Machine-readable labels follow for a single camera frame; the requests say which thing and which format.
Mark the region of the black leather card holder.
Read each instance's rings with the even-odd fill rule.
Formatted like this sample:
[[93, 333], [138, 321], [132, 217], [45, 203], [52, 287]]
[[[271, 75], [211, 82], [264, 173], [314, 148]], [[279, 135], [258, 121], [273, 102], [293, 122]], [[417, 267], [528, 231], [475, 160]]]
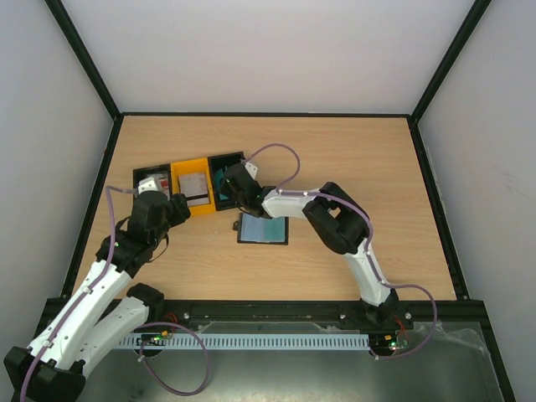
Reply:
[[256, 218], [249, 214], [240, 214], [233, 224], [239, 244], [288, 245], [288, 218]]

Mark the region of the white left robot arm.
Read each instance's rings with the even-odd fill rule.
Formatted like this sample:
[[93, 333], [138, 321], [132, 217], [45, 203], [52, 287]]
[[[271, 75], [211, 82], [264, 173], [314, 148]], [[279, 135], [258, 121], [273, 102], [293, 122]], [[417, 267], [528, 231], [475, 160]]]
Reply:
[[112, 224], [80, 287], [56, 318], [4, 365], [22, 401], [75, 401], [101, 360], [162, 304], [163, 294], [138, 284], [106, 313], [116, 295], [153, 259], [168, 231], [190, 216], [186, 197], [142, 187], [131, 214]]

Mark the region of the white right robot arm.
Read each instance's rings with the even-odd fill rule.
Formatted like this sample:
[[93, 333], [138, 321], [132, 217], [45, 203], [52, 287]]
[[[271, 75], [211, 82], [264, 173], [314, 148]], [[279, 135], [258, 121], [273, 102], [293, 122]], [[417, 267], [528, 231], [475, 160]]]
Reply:
[[263, 187], [241, 162], [224, 172], [220, 192], [256, 218], [306, 220], [321, 242], [346, 260], [358, 284], [363, 319], [376, 328], [394, 319], [399, 298], [379, 268], [370, 218], [337, 184], [301, 191]]

